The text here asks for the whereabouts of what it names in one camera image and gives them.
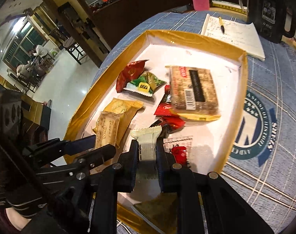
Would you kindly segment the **left hand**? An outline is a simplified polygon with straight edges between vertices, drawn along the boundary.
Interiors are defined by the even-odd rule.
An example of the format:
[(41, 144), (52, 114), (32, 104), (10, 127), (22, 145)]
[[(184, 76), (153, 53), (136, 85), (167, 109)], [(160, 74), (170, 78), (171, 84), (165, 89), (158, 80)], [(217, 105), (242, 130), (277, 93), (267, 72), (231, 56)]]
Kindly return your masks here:
[(14, 208), (6, 208), (6, 216), (15, 229), (21, 231), (31, 220), (23, 217)]

